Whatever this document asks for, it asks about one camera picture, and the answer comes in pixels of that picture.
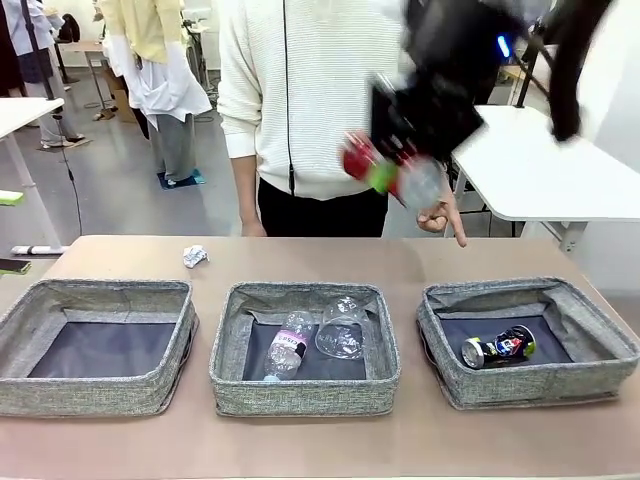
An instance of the empty gray basket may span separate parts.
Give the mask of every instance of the empty gray basket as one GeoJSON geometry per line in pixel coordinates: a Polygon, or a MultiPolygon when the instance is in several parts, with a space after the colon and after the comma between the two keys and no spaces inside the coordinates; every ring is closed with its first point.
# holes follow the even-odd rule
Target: empty gray basket
{"type": "Polygon", "coordinates": [[[184,282],[38,282],[0,322],[0,414],[160,413],[196,328],[184,282]]]}
{"type": "Polygon", "coordinates": [[[424,292],[418,323],[443,392],[460,409],[614,398],[640,357],[629,335],[557,278],[435,285],[424,292]],[[536,336],[529,361],[484,370],[463,364],[464,334],[491,341],[518,324],[536,336]]]}
{"type": "Polygon", "coordinates": [[[241,283],[231,289],[222,310],[209,373],[221,415],[380,415],[392,409],[400,362],[387,305],[375,287],[241,283]],[[309,311],[318,323],[326,305],[345,295],[366,305],[370,320],[370,327],[362,331],[361,363],[323,357],[312,341],[296,377],[306,379],[259,380],[266,349],[289,312],[309,311]]]}

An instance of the clear plastic cup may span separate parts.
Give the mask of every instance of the clear plastic cup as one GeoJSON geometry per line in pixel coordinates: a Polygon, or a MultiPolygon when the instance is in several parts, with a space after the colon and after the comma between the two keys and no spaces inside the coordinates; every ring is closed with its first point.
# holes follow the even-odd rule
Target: clear plastic cup
{"type": "Polygon", "coordinates": [[[358,360],[364,356],[366,312],[351,297],[341,297],[325,308],[316,334],[316,347],[330,357],[358,360]]]}

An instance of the black soda can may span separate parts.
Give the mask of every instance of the black soda can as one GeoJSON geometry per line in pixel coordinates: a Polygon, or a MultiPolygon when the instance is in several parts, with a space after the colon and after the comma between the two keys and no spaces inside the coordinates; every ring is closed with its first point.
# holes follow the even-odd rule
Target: black soda can
{"type": "Polygon", "coordinates": [[[462,359],[476,370],[519,363],[536,350],[536,339],[527,327],[516,325],[499,334],[493,342],[468,338],[462,344],[462,359]]]}

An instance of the crumpled paper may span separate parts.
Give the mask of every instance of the crumpled paper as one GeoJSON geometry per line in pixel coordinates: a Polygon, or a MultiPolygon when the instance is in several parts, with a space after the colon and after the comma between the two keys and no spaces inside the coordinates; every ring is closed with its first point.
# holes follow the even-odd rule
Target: crumpled paper
{"type": "Polygon", "coordinates": [[[192,245],[184,249],[182,260],[185,267],[193,268],[203,260],[208,261],[209,255],[202,245],[192,245]]]}

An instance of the blue light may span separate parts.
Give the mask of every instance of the blue light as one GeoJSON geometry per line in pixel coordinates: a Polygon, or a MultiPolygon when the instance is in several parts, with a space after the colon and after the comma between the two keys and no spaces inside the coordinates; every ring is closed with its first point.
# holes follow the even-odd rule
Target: blue light
{"type": "Polygon", "coordinates": [[[509,58],[511,56],[511,50],[509,50],[509,45],[507,45],[507,41],[504,39],[504,35],[500,35],[498,37],[498,45],[500,45],[500,50],[502,50],[502,55],[504,55],[504,58],[509,58]]]}

